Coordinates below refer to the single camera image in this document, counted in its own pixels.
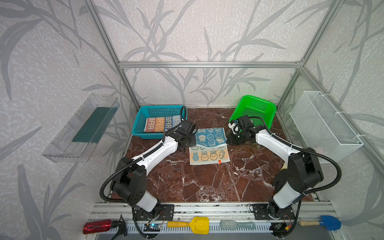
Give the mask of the green plastic basket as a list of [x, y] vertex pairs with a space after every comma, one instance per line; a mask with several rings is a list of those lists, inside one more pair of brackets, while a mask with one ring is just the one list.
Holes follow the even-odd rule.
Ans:
[[277, 107], [269, 101], [246, 95], [243, 96], [233, 112], [230, 122], [242, 116], [260, 117], [270, 129], [275, 117]]

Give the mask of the black and yellow glove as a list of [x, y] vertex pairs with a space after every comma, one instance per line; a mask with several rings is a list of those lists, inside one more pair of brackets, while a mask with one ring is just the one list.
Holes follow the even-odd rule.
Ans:
[[278, 174], [275, 176], [272, 186], [277, 194], [287, 182], [288, 164], [284, 163]]

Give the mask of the controller board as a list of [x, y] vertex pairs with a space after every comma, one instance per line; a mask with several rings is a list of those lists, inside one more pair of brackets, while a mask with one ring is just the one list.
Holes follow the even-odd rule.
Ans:
[[162, 228], [162, 224], [156, 224], [156, 223], [147, 223], [144, 224], [143, 231], [146, 232], [160, 232]]
[[292, 224], [287, 223], [273, 223], [270, 227], [270, 230], [275, 233], [286, 233], [292, 227]]

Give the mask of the aluminium frame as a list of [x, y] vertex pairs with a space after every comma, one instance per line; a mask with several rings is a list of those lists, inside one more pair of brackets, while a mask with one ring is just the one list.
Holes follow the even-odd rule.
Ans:
[[137, 75], [148, 68], [163, 73], [163, 83], [180, 92], [186, 102], [186, 87], [195, 79], [200, 84], [192, 91], [192, 105], [209, 106], [241, 84], [251, 86], [257, 95], [263, 88], [257, 82], [269, 77], [256, 76], [256, 69], [298, 69], [304, 67], [342, 108], [360, 131], [365, 154], [356, 154], [346, 164], [339, 186], [326, 194], [342, 207], [350, 208], [364, 197], [366, 211], [378, 212], [384, 205], [384, 3], [383, 1], [340, 1], [336, 18], [323, 34], [315, 34], [313, 53], [298, 61], [263, 61], [266, 50], [283, 46], [263, 38], [274, 23], [302, 7], [310, 19], [317, 12], [331, 12], [336, 1], [280, 1], [279, 8], [256, 24], [260, 1], [249, 1], [248, 26], [241, 37], [225, 50], [214, 51], [213, 35], [203, 31], [192, 37], [196, 24], [205, 20], [220, 22], [218, 9], [229, 9], [226, 1], [179, 1], [180, 12], [167, 20], [173, 10], [165, 10], [165, 1], [92, 1], [99, 18], [106, 17], [125, 26], [136, 37], [130, 51], [116, 58], [119, 71]]

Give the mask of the yellow toy shovel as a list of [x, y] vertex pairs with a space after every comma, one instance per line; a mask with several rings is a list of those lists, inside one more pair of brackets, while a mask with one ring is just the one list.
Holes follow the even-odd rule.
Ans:
[[169, 221], [168, 228], [189, 227], [194, 234], [207, 235], [210, 231], [210, 221], [207, 217], [194, 217], [190, 222]]

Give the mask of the right controller board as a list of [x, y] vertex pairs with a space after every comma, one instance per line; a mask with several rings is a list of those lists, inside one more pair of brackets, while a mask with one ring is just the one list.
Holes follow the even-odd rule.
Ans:
[[292, 227], [292, 224], [287, 223], [273, 223], [270, 227], [270, 230], [275, 233], [286, 233]]

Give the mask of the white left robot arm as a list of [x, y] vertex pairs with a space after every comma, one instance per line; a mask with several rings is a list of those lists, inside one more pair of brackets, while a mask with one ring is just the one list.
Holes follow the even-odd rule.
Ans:
[[156, 145], [132, 159], [122, 158], [116, 171], [102, 184], [101, 199], [128, 204], [133, 210], [142, 210], [149, 219], [157, 218], [161, 201], [147, 191], [147, 175], [169, 155], [196, 145], [197, 126], [186, 119], [187, 114], [187, 107], [182, 106], [181, 122], [165, 130]]

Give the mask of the teal plastic basket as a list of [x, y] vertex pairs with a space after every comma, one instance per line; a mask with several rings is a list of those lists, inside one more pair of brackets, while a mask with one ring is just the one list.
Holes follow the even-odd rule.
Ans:
[[188, 110], [182, 105], [144, 106], [141, 107], [135, 118], [132, 134], [144, 140], [161, 139], [163, 133], [146, 133], [145, 125], [147, 118], [181, 116], [188, 118]]

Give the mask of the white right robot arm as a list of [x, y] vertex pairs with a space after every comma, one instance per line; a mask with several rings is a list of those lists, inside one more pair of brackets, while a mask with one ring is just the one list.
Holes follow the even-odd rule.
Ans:
[[[333, 159], [317, 153], [312, 148], [301, 148], [273, 133], [265, 121], [255, 126], [256, 117], [242, 116], [229, 122], [231, 129], [227, 143], [243, 145], [256, 143], [280, 157], [287, 167], [282, 169], [274, 179], [275, 194], [270, 198], [266, 212], [271, 219], [279, 220], [287, 215], [291, 206], [300, 202], [305, 196], [332, 188], [342, 178], [342, 169]], [[320, 159], [331, 163], [337, 175], [335, 179], [323, 186], [317, 185], [324, 180]]]

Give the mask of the left controller board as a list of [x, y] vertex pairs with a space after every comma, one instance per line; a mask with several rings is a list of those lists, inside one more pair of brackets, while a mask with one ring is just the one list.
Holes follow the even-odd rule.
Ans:
[[156, 223], [147, 223], [144, 224], [143, 231], [146, 232], [160, 232], [162, 228], [162, 224], [156, 224]]

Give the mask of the pale green brush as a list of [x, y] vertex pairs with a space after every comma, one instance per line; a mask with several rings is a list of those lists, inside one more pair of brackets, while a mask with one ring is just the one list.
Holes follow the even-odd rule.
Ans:
[[237, 230], [237, 229], [255, 230], [256, 225], [253, 222], [238, 223], [233, 220], [222, 220], [220, 221], [220, 228], [222, 230]]

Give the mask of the orange beige lettered towel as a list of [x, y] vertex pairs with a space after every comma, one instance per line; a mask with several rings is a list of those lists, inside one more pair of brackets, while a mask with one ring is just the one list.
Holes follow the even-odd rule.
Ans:
[[163, 133], [181, 123], [181, 116], [168, 116], [147, 118], [145, 122], [145, 133]]

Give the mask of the red bottle with black trigger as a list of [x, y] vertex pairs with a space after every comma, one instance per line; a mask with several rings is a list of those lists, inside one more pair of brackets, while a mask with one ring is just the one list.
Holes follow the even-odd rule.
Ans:
[[95, 234], [108, 232], [111, 229], [118, 229], [112, 240], [115, 240], [120, 235], [127, 236], [127, 224], [123, 216], [121, 215], [119, 220], [101, 220], [95, 222], [87, 222], [83, 227], [83, 234]]

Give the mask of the blue bunny towel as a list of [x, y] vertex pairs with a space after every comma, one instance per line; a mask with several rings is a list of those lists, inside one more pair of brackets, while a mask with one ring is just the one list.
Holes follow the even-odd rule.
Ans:
[[230, 162], [224, 128], [198, 129], [196, 145], [189, 151], [191, 166]]

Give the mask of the clear plastic wall tray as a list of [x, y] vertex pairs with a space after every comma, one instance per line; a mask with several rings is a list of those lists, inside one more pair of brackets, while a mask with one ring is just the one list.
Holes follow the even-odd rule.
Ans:
[[117, 97], [90, 94], [42, 156], [54, 163], [86, 163], [120, 107]]

